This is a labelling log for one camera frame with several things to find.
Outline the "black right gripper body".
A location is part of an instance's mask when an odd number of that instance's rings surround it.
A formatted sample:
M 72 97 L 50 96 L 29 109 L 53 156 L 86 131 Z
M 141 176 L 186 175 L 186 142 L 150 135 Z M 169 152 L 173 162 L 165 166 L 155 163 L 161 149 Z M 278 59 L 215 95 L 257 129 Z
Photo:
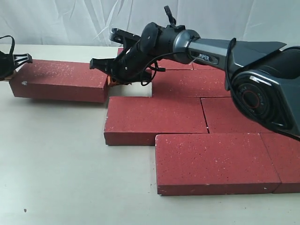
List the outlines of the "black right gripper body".
M 155 41 L 118 39 L 117 42 L 123 44 L 123 51 L 111 59 L 91 59 L 90 69 L 98 69 L 119 84 L 130 83 L 150 83 L 152 73 L 146 68 L 154 59 L 150 52 L 155 47 Z

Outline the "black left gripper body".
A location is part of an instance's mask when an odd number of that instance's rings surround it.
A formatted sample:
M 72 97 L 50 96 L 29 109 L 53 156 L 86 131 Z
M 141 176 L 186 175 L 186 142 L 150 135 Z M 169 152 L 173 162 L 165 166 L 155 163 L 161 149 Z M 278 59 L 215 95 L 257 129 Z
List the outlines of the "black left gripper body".
M 32 63 L 32 56 L 26 54 L 0 53 L 0 80 L 4 81 L 11 77 L 14 71 L 25 63 Z

